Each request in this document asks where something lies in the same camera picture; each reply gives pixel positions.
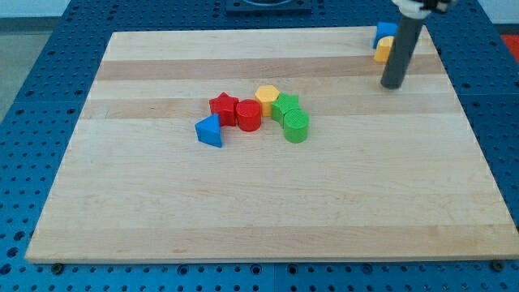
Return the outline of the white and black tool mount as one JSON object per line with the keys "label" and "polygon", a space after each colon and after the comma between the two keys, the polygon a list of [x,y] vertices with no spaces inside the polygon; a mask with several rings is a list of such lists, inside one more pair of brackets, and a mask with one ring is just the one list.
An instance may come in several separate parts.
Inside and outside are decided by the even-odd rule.
{"label": "white and black tool mount", "polygon": [[457,0],[392,0],[399,11],[411,19],[425,19],[431,13],[446,14],[454,6]]}

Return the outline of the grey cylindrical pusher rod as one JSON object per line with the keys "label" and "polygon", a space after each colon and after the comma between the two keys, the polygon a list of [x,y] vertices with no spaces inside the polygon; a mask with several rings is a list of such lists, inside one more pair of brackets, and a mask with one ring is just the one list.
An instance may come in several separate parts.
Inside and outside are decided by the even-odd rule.
{"label": "grey cylindrical pusher rod", "polygon": [[424,19],[401,16],[380,81],[383,87],[399,89],[402,86],[423,23]]}

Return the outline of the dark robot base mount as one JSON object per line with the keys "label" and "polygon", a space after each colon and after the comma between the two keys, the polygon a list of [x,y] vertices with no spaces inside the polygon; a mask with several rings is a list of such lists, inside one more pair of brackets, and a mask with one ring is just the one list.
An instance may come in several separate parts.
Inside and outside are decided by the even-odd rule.
{"label": "dark robot base mount", "polygon": [[311,12],[312,0],[224,0],[227,15],[243,13]]}

